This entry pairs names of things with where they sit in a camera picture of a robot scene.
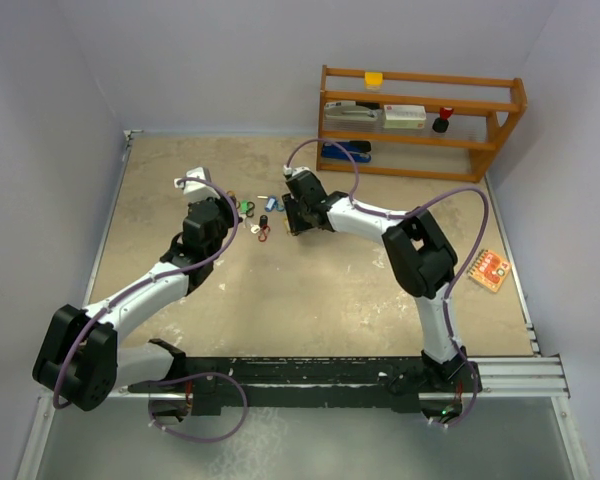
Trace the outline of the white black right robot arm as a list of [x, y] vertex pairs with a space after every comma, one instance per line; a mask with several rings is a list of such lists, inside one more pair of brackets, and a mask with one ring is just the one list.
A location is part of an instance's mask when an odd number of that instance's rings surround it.
[[397, 283], [416, 302], [426, 383], [447, 391], [465, 374], [477, 387], [477, 370], [455, 335], [447, 293], [457, 255], [431, 213], [375, 210], [344, 192], [328, 194], [306, 167], [285, 167], [283, 174], [289, 190], [283, 196], [284, 208], [294, 235], [321, 229], [355, 235], [385, 249]]

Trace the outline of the blue tag key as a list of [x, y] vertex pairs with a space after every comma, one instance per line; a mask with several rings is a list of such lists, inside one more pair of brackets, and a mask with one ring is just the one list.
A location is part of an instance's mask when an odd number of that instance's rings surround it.
[[276, 209], [277, 199], [275, 196], [259, 196], [259, 199], [262, 199], [265, 201], [264, 209], [267, 212], [271, 212]]

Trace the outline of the green tag key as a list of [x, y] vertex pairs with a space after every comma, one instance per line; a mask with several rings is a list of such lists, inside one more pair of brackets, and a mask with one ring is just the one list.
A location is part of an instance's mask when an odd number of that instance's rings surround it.
[[240, 217], [243, 218], [243, 219], [248, 218], [246, 216], [246, 214], [245, 214], [245, 212], [246, 212], [246, 203], [247, 202], [248, 201], [238, 201], [236, 203], [236, 207], [237, 207], [238, 213], [239, 213]]

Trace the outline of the black key fob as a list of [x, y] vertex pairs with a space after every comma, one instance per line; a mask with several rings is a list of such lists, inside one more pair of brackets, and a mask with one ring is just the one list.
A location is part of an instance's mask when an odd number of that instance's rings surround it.
[[250, 231], [253, 234], [259, 234], [260, 232], [263, 232], [266, 229], [268, 229], [268, 216], [267, 215], [261, 215], [259, 217], [258, 221], [250, 227]]

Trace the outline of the black carabiner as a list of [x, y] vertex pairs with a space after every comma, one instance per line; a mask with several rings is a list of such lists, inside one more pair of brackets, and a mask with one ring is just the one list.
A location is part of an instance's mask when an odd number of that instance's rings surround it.
[[248, 218], [252, 218], [254, 216], [255, 208], [256, 208], [256, 205], [255, 205], [254, 202], [248, 201], [246, 203], [246, 212], [245, 212], [245, 214], [246, 214], [246, 216]]

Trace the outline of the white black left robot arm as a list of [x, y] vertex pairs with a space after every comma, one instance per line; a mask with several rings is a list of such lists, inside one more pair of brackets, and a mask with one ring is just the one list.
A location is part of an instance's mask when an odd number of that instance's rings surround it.
[[160, 341], [123, 348], [121, 342], [169, 304], [197, 289], [214, 260], [235, 238], [240, 218], [229, 197], [192, 202], [183, 227], [147, 274], [113, 296], [52, 316], [32, 377], [53, 391], [54, 404], [83, 411], [100, 405], [119, 387], [152, 381], [164, 392], [182, 387], [178, 352]]

